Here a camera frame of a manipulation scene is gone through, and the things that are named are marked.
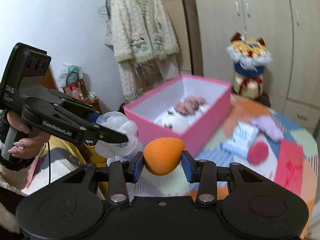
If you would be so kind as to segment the person's left hand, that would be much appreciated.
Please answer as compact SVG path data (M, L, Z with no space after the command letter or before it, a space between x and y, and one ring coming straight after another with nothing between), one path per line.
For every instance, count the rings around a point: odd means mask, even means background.
M10 126L18 131L26 134L30 133L30 129L14 111L9 111L7 113L7 120ZM22 159L36 157L40 153L45 143L49 141L50 137L50 134L41 131L36 137L22 138L18 142L13 143L13 146L8 150L8 153L13 155L15 158Z

